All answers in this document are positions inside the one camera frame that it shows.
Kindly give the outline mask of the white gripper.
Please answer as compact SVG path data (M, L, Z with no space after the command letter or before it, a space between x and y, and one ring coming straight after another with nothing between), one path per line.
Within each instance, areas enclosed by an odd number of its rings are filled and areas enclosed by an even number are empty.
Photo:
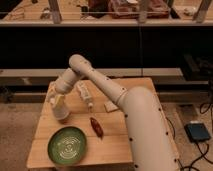
M64 104L65 96L58 93L54 87L51 87L47 93L47 102L51 104L53 108L61 107Z

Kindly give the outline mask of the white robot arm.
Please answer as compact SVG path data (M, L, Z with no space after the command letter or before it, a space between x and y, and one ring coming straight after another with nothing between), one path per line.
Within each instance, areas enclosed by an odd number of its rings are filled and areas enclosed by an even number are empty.
M55 118L61 121L69 116L65 102L58 102L58 98L68 94L84 76L127 116L136 171L178 171L176 145L157 96L144 86L126 89L94 69L79 54L70 57L69 68L57 78L47 95L49 101L54 101L51 108Z

